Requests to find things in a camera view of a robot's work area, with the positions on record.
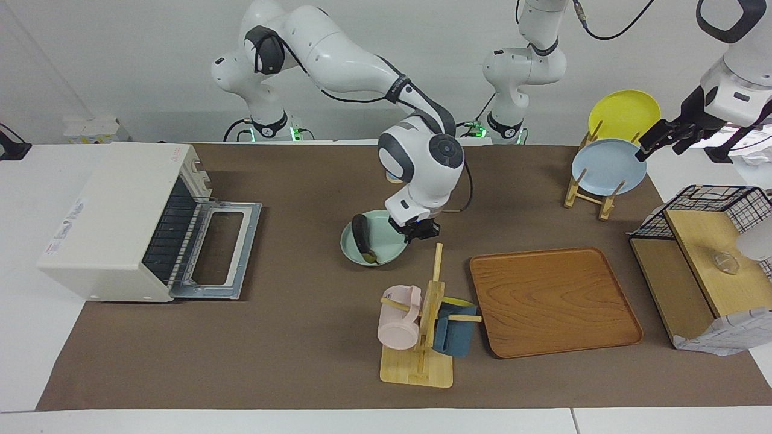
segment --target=blue cup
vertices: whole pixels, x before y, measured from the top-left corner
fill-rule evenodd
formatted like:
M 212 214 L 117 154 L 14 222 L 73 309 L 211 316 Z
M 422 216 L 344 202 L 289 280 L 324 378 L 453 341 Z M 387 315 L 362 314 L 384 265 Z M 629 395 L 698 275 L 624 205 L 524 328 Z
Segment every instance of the blue cup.
M 469 354 L 472 330 L 475 324 L 469 321 L 451 321 L 448 315 L 477 315 L 477 306 L 466 300 L 443 297 L 437 315 L 437 328 L 432 349 L 451 357 Z

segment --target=white wall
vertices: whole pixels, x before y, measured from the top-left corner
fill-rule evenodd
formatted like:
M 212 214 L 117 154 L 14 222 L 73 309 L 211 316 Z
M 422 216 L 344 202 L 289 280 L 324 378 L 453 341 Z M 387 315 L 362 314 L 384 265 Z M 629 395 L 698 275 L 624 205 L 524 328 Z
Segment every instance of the white wall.
M 523 46 L 514 0 L 284 0 L 326 10 L 365 49 L 386 57 L 457 120 L 477 114 L 492 88 L 487 52 Z M 209 63 L 236 44 L 249 0 L 0 1 L 0 119 L 28 140 L 63 141 L 62 116 L 117 116 L 137 140 L 213 141 L 243 102 L 219 90 Z M 626 25 L 645 0 L 586 0 L 598 34 Z M 724 45 L 702 33 L 696 2 L 655 2 L 633 29 L 610 42 L 585 35 L 571 7 L 560 32 L 568 58 L 559 83 L 529 90 L 531 143 L 577 142 L 590 109 L 625 88 L 651 93 L 672 117 Z M 376 137 L 401 113 L 328 100 L 297 69 L 268 83 L 317 138 Z

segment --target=toaster oven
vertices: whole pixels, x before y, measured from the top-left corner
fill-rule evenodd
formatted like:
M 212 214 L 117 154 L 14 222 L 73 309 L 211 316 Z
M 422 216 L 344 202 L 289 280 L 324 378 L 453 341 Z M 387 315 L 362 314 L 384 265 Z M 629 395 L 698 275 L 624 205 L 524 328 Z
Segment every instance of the toaster oven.
M 113 142 L 37 262 L 86 300 L 238 299 L 261 205 L 212 197 L 189 144 Z M 219 213 L 241 217 L 222 282 L 194 279 Z

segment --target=pink mug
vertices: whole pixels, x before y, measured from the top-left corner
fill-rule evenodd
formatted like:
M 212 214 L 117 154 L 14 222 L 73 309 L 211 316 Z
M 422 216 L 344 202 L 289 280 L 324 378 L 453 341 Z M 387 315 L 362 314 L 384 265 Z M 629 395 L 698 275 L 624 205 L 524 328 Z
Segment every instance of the pink mug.
M 418 343 L 418 312 L 421 310 L 421 288 L 397 285 L 384 292 L 384 298 L 410 307 L 404 312 L 387 304 L 381 305 L 378 340 L 389 348 L 407 350 Z

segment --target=wire basket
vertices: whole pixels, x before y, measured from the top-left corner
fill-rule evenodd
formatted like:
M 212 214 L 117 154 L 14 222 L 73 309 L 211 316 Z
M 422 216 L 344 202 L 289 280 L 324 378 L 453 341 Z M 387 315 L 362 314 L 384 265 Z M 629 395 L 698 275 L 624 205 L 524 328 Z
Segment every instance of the wire basket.
M 657 208 L 631 238 L 676 239 L 665 220 L 666 209 L 724 212 L 740 233 L 770 218 L 772 200 L 758 187 L 727 185 L 690 185 Z M 772 281 L 772 259 L 759 262 L 764 274 Z

